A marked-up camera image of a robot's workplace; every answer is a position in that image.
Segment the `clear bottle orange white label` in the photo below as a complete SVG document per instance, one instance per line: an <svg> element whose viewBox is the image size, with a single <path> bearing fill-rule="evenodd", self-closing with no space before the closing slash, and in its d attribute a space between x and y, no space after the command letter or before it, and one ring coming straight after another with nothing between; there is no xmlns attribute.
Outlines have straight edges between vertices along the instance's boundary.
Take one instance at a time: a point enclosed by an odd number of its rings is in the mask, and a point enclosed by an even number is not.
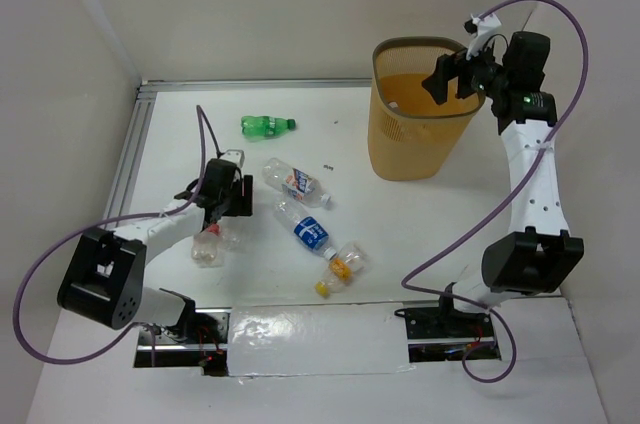
<svg viewBox="0 0 640 424"><path fill-rule="evenodd" d="M271 188L310 208L327 208L331 195L314 176L278 159L269 159L262 169L264 182Z"/></svg>

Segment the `clear bottle red label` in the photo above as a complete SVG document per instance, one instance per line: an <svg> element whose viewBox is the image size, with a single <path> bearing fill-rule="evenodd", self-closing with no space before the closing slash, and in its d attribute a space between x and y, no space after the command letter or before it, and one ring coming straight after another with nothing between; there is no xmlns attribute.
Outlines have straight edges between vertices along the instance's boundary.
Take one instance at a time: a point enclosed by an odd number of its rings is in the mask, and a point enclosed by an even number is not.
<svg viewBox="0 0 640 424"><path fill-rule="evenodd" d="M191 259L198 267L222 267L224 251L225 242L218 224L210 225L193 237Z"/></svg>

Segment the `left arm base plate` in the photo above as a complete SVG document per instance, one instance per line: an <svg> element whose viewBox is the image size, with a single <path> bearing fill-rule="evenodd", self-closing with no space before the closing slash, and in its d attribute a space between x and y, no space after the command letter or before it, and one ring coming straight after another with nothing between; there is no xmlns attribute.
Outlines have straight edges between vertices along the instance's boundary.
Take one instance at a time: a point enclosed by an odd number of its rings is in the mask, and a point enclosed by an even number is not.
<svg viewBox="0 0 640 424"><path fill-rule="evenodd" d="M133 367L193 368L205 376L226 377L230 317L230 308L201 308L183 336L176 328L158 325L154 334L140 330Z"/></svg>

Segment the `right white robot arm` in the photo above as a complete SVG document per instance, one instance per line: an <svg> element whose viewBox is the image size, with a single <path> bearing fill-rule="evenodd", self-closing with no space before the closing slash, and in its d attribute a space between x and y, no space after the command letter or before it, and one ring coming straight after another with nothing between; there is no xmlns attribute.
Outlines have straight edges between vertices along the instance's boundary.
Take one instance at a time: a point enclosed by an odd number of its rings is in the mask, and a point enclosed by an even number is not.
<svg viewBox="0 0 640 424"><path fill-rule="evenodd" d="M468 48L439 57L422 83L437 104L445 102L451 80L457 82L459 99L490 99L514 194L507 234L485 249L478 271L450 284L439 300L436 323L448 336L468 328L471 314L508 299L556 291L584 255L584 242L570 233L560 203L552 135L559 126L555 98L541 89L550 40L516 32L497 59L494 35L477 34Z"/></svg>

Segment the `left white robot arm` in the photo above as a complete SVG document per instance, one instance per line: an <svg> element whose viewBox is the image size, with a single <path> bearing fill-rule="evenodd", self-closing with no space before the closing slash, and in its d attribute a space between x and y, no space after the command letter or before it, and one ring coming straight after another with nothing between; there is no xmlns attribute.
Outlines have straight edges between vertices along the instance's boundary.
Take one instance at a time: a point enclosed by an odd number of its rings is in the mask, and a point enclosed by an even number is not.
<svg viewBox="0 0 640 424"><path fill-rule="evenodd" d="M252 215L253 177L242 173L243 163L242 151L229 150L210 160L203 181L176 194L162 216L83 232L57 294L59 306L113 330L139 320L176 343L193 338L203 321L195 301L146 287L145 268L223 217Z"/></svg>

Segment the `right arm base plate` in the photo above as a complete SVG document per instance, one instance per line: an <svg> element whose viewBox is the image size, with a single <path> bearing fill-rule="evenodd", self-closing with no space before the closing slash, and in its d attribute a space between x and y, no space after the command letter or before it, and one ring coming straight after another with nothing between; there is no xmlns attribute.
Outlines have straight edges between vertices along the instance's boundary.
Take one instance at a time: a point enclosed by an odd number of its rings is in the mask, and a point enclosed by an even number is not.
<svg viewBox="0 0 640 424"><path fill-rule="evenodd" d="M394 311L406 329L409 362L499 360L501 353L491 319L486 314L447 314L437 306L402 307Z"/></svg>

